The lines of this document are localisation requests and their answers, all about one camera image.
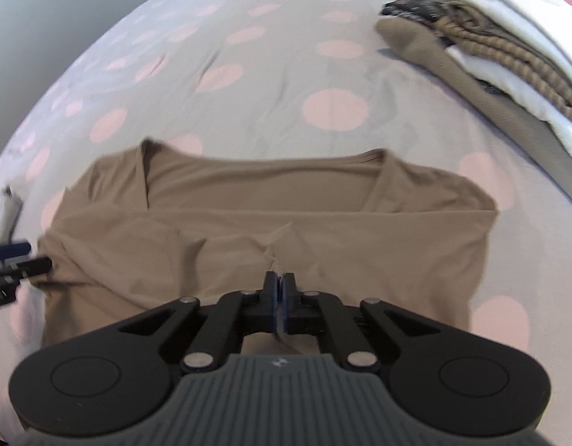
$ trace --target bed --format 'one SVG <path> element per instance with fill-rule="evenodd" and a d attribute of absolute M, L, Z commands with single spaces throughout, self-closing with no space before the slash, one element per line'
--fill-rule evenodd
<path fill-rule="evenodd" d="M 552 380 L 539 430 L 572 445 L 572 204 L 523 152 L 373 26 L 391 0 L 149 0 L 103 35 L 38 102 L 0 157 L 36 242 L 62 192 L 96 158 L 144 136 L 234 159 L 344 156 L 386 147 L 471 178 L 501 211 L 472 301 L 474 333 L 527 351 Z M 6 393 L 40 344 L 41 293 L 0 309 Z"/>

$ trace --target stack of folded clothes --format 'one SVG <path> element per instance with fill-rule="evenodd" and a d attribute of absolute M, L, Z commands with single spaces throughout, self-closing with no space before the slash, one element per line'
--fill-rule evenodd
<path fill-rule="evenodd" d="M 376 29 L 512 138 L 572 199 L 572 6 L 397 0 Z"/>

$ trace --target ribbed gray panel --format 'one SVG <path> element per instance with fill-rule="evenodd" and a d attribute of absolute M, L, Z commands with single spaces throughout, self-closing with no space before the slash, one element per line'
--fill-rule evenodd
<path fill-rule="evenodd" d="M 330 355 L 235 355 L 219 371 L 185 376 L 160 410 L 124 432 L 65 439 L 32 431 L 13 446 L 483 444 L 549 446 L 532 430 L 492 439 L 436 431 L 402 411 L 376 376 L 344 371 Z"/>

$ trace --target wall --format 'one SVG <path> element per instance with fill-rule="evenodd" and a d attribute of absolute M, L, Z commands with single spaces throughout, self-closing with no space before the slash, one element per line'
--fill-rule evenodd
<path fill-rule="evenodd" d="M 146 0 L 0 0 L 0 153 L 49 86 Z"/>

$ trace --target white logo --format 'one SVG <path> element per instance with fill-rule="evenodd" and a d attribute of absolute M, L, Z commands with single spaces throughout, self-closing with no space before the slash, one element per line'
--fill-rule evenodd
<path fill-rule="evenodd" d="M 283 368 L 283 367 L 287 366 L 288 363 L 289 362 L 286 359 L 284 359 L 284 357 L 280 357 L 279 359 L 272 360 L 272 366 L 275 366 L 277 368 Z"/>

